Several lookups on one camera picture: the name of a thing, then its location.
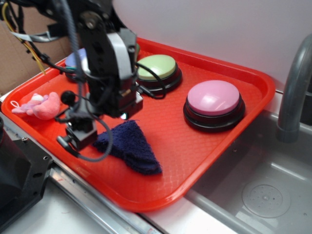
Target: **pink button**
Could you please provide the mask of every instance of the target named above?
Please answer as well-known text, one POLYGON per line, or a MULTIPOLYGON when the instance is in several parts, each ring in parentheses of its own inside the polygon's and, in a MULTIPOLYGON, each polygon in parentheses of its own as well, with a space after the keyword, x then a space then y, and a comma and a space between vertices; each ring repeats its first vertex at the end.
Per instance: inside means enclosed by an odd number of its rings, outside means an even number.
POLYGON ((195 85, 187 99, 195 112, 205 116, 220 116, 238 105, 239 91, 226 81, 209 80, 195 85))

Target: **purple button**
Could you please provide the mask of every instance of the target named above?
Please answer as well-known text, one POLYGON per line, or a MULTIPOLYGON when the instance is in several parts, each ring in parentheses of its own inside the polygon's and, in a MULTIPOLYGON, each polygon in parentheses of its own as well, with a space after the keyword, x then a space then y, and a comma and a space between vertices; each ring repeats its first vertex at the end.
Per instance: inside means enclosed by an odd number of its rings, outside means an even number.
POLYGON ((239 91, 226 81, 209 80, 195 85, 187 99, 195 112, 205 116, 220 116, 238 105, 239 91))
MULTIPOLYGON (((80 60, 82 61, 86 56, 86 50, 84 48, 78 50, 80 60)), ((65 59, 65 65, 68 67, 76 67, 76 60, 74 53, 71 53, 66 59, 65 59)))

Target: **robotic arm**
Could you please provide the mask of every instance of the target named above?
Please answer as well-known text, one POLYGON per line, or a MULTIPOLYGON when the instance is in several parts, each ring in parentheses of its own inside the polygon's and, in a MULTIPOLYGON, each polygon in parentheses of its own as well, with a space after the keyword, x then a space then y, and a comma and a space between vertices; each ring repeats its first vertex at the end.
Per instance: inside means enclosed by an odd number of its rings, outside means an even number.
POLYGON ((77 32, 86 50, 87 57, 82 61, 82 67, 76 56, 78 100, 74 93, 65 92, 61 99, 69 108, 56 117, 57 121, 67 124, 67 135, 58 137, 63 148, 80 157, 77 151, 97 138, 95 119, 99 120, 101 115, 123 115, 127 119, 142 109, 143 98, 137 92, 136 83, 137 38, 117 17, 112 0, 6 1, 22 7, 35 7, 42 15, 54 19, 57 23, 49 28, 49 36, 68 36, 74 53, 77 46, 73 46, 73 38, 77 32), (90 92, 85 97, 82 91, 84 82, 88 83, 90 92))

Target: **pink stuffed toy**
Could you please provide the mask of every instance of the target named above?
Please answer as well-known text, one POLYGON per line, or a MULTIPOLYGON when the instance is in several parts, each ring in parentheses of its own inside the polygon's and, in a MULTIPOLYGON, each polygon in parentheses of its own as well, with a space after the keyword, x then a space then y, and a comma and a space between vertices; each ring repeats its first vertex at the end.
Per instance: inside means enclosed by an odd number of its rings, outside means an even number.
POLYGON ((22 106, 19 106, 16 101, 12 101, 11 104, 15 107, 12 110, 13 114, 26 113, 43 120, 52 119, 59 113, 60 108, 59 96, 55 92, 45 96, 33 94, 31 100, 22 106))

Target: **yellow wire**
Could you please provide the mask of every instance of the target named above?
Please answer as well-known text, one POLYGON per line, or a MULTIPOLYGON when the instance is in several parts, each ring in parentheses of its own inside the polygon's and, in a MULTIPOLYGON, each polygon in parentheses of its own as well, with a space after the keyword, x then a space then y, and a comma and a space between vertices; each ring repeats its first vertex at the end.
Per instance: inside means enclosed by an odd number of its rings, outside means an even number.
MULTIPOLYGON (((10 22, 8 21, 8 19, 6 18, 6 15, 5 15, 5 11, 6 11, 6 8, 7 8, 8 6, 9 6, 9 4, 8 4, 7 2, 3 5, 3 8, 2 8, 2 16, 3 16, 3 19, 4 19, 5 23, 6 23, 6 25, 7 25, 8 28, 9 28, 9 30, 10 30, 11 32, 16 32, 16 31, 14 30, 14 28, 12 27, 12 25, 10 24, 10 22)), ((45 74, 45 70, 44 70, 43 65, 41 64, 41 60, 40 60, 40 58, 37 56, 37 54, 35 53, 35 51, 33 50, 33 48, 31 48, 31 46, 28 45, 27 42, 23 41, 22 39, 20 39, 20 38, 18 38, 18 37, 16 37, 16 38, 17 38, 19 41, 21 41, 22 44, 32 53, 32 55, 33 55, 33 57, 34 57, 34 59, 35 59, 37 65, 38 65, 39 69, 45 74)))

